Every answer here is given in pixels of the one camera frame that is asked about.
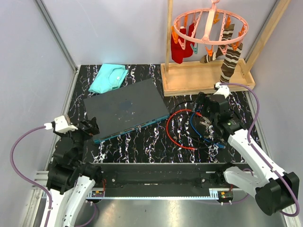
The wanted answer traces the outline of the dark grey network switch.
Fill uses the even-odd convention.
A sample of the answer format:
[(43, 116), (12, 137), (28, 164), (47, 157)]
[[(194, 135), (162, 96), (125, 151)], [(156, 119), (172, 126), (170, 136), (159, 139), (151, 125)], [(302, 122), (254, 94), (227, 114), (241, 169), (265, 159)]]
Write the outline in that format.
[(84, 99), (88, 119), (96, 118), (95, 143), (112, 139), (169, 117), (153, 79)]

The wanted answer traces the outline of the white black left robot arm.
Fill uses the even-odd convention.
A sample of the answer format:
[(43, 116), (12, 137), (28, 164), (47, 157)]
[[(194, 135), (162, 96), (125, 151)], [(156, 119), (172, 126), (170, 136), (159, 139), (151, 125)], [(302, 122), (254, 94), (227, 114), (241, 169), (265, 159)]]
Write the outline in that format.
[(71, 123), (67, 115), (45, 123), (60, 138), (55, 145), (52, 165), (46, 182), (47, 202), (42, 218), (45, 227), (73, 227), (78, 213), (93, 187), (102, 183), (101, 167), (82, 162), (84, 142), (99, 134), (97, 120)]

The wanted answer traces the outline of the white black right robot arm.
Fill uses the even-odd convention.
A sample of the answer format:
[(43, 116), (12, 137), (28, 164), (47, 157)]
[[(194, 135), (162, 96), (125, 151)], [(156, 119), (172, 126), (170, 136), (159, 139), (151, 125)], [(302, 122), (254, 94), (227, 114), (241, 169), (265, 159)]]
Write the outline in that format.
[(239, 114), (230, 109), (227, 96), (219, 92), (212, 95), (199, 92), (193, 110), (210, 121), (214, 131), (244, 157), (254, 172), (249, 175), (234, 164), (225, 164), (215, 175), (216, 184), (222, 188), (233, 184), (242, 189), (255, 198), (268, 216), (277, 212), (288, 217), (298, 216), (299, 177), (279, 167), (260, 148)]

